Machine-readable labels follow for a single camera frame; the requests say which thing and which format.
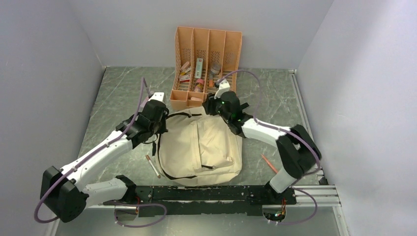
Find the plastic organizer compartment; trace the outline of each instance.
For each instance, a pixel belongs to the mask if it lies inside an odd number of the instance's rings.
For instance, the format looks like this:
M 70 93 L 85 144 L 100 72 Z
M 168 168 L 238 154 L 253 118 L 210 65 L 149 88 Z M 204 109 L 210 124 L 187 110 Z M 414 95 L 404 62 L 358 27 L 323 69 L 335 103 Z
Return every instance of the plastic organizer compartment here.
M 213 63 L 221 65 L 218 75 L 214 75 L 216 83 L 222 76 L 237 70 L 239 66 L 240 50 L 242 47 L 242 33 L 216 29 L 199 29 L 178 27 L 175 34 L 175 79 L 170 102 L 174 110 L 183 110 L 201 106 L 208 93 L 215 93 L 216 88 L 209 87 L 209 73 Z M 197 78 L 195 78 L 196 60 L 203 59 L 201 79 L 204 80 L 203 92 L 194 92 Z M 190 62 L 190 82 L 180 82 L 180 68 L 187 61 Z M 231 90 L 236 92 L 236 77 L 233 74 L 226 78 Z

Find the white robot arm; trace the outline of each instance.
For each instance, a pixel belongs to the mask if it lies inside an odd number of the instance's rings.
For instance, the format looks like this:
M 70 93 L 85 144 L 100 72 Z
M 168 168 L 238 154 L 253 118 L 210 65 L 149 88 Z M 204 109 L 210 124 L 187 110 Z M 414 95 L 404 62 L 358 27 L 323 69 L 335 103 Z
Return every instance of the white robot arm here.
M 320 151 L 303 126 L 285 127 L 255 120 L 242 111 L 249 105 L 240 104 L 235 92 L 229 91 L 230 85 L 227 80 L 224 79 L 216 86 L 216 94 L 209 94 L 203 103 L 206 113 L 220 115 L 236 135 L 256 139 L 278 148 L 283 167 L 269 181 L 275 192 L 285 191 L 319 161 L 316 158 L 321 158 Z
M 110 181 L 95 184 L 88 183 L 123 154 L 131 151 L 140 143 L 146 142 L 154 134 L 166 132 L 165 117 L 168 109 L 163 101 L 163 92 L 154 93 L 126 134 L 122 135 L 122 131 L 126 129 L 133 116 L 119 124 L 105 140 L 82 157 L 63 166 L 60 170 L 53 166 L 48 168 L 43 174 L 41 198 L 62 176 L 62 173 L 74 170 L 46 198 L 45 204 L 49 209 L 63 222 L 68 222 L 90 206 L 110 200 L 130 202 L 134 199 L 136 185 L 125 176 L 117 176 Z M 109 144 L 110 140 L 120 135 L 122 136 L 117 141 Z M 76 168 L 78 163 L 103 145 L 106 148 Z

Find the pen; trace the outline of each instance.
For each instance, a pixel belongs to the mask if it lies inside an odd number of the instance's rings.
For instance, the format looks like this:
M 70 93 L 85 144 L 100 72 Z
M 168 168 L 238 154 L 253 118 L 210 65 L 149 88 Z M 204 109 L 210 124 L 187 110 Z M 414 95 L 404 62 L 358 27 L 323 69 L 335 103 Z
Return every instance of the pen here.
M 148 160 L 150 166 L 152 166 L 152 169 L 155 171 L 156 176 L 158 178 L 161 178 L 161 175 L 158 173 L 158 171 L 156 170 L 155 166 L 153 165 L 152 161 L 150 160 L 150 157 L 148 155 L 146 155 L 146 159 Z

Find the marble table surface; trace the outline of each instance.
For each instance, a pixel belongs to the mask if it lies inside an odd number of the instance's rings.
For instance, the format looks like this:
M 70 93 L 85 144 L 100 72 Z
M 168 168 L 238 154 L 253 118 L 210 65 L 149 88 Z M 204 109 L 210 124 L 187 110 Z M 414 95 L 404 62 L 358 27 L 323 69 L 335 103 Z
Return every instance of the marble table surface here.
M 281 126 L 303 124 L 300 104 L 296 99 L 293 81 L 287 70 L 249 69 L 261 80 L 262 102 L 258 119 Z M 175 76 L 173 67 L 107 67 L 90 115 L 89 124 L 79 156 L 104 140 L 122 120 L 129 118 L 136 109 L 140 92 L 141 77 L 144 76 L 152 91 L 165 92 L 167 101 L 171 94 Z M 248 102 L 245 112 L 255 111 L 259 93 L 257 81 L 249 74 L 239 74 L 237 94 L 241 103 Z M 178 185 L 166 178 L 158 179 L 147 162 L 152 145 L 139 145 L 134 150 L 107 166 L 91 183 L 107 181 L 117 175 L 125 175 L 136 185 Z M 277 168 L 282 167 L 275 147 L 257 140 L 243 140 L 241 173 L 223 185 L 263 185 L 274 172 L 262 159 L 264 154 Z M 298 185 L 316 185 L 315 175 L 304 177 Z

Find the white wall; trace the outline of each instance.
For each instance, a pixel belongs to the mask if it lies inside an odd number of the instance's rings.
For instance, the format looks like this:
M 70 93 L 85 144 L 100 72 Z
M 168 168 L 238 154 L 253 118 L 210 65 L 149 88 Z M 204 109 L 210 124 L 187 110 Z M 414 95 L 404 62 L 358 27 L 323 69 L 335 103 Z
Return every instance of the white wall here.
M 104 65 L 175 66 L 177 26 L 243 32 L 240 66 L 297 68 L 333 0 L 70 0 Z
M 42 173 L 77 158 L 102 73 L 66 1 L 1 1 L 0 235 L 44 234 Z
M 353 236 L 417 235 L 417 5 L 335 0 L 298 68 Z

